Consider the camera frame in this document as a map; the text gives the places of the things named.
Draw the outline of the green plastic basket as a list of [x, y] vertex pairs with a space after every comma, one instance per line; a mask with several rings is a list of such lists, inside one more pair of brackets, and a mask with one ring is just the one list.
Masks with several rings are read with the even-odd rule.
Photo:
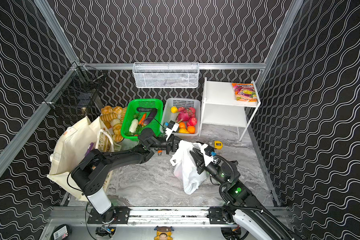
[[127, 106], [127, 112], [121, 128], [122, 137], [137, 141], [145, 129], [151, 129], [156, 136], [161, 134], [163, 126], [164, 104], [159, 99], [136, 99]]

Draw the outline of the white plastic grocery bag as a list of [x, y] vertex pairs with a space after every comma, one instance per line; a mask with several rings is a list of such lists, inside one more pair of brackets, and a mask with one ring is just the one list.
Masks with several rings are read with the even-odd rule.
[[181, 140], [179, 148], [170, 159], [171, 165], [174, 167], [174, 175], [183, 183], [184, 192], [191, 195], [199, 186], [207, 179], [207, 174], [202, 172], [200, 175], [197, 166], [190, 153], [193, 148], [200, 150], [202, 144], [191, 143]]

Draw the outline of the purple Fox's candy bag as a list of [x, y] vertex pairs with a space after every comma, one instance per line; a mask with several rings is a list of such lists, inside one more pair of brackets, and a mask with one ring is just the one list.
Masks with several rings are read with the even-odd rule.
[[85, 153], [85, 157], [91, 152], [91, 150], [94, 148], [94, 143], [90, 143], [90, 145], [88, 146], [88, 149]]

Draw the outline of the cream floral tote bag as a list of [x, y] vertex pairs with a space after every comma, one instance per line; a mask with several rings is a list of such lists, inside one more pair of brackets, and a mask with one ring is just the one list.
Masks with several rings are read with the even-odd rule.
[[104, 122], [84, 117], [61, 135], [54, 152], [50, 155], [51, 169], [47, 178], [58, 184], [79, 201], [88, 199], [82, 195], [69, 173], [84, 159], [90, 143], [101, 152], [118, 152], [122, 146], [113, 141], [113, 134]]

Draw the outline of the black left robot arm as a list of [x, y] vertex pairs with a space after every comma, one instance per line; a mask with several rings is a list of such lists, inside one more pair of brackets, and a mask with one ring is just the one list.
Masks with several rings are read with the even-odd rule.
[[138, 140], [136, 146], [125, 151], [101, 152], [94, 149], [71, 171], [71, 178], [98, 214], [104, 215], [113, 209], [103, 189], [109, 172], [128, 165], [146, 163], [155, 154], [155, 150], [164, 150], [167, 154], [176, 152], [181, 138], [173, 134], [169, 137], [157, 137], [153, 130], [144, 129]]

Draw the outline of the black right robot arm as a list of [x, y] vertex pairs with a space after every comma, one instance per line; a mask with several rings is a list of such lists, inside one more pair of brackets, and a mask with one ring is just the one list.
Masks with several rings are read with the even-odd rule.
[[301, 237], [272, 215], [256, 196], [240, 181], [237, 161], [211, 155], [205, 163], [204, 155], [197, 149], [190, 151], [198, 173], [207, 172], [219, 184], [219, 194], [225, 205], [223, 219], [246, 229], [258, 240], [300, 240]]

